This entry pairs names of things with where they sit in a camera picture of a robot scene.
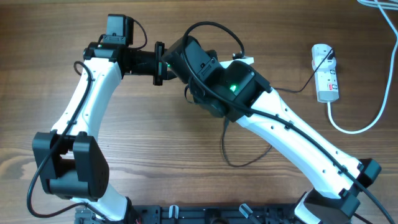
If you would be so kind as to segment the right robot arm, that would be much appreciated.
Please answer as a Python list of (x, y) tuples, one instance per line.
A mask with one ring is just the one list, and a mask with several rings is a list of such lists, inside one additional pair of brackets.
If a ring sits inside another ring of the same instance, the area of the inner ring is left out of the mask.
[(357, 159), (332, 145), (283, 101), (277, 90), (242, 54), (220, 62), (194, 37), (178, 39), (162, 56), (171, 71), (190, 85), (193, 100), (213, 116), (257, 134), (294, 164), (311, 182), (294, 208), (303, 223), (348, 223), (381, 166)]

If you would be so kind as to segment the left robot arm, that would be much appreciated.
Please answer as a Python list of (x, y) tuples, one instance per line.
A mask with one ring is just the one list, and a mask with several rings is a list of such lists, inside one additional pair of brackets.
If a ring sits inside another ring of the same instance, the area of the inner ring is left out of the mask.
[(37, 171), (46, 194), (71, 200), (91, 211), (99, 223), (140, 223), (131, 200), (109, 183), (109, 165), (98, 145), (98, 133), (108, 103), (125, 75), (149, 75), (155, 86), (174, 78), (162, 61), (163, 42), (148, 52), (133, 46), (137, 21), (109, 14), (106, 32), (83, 52), (74, 70), (80, 81), (59, 120), (32, 141)]

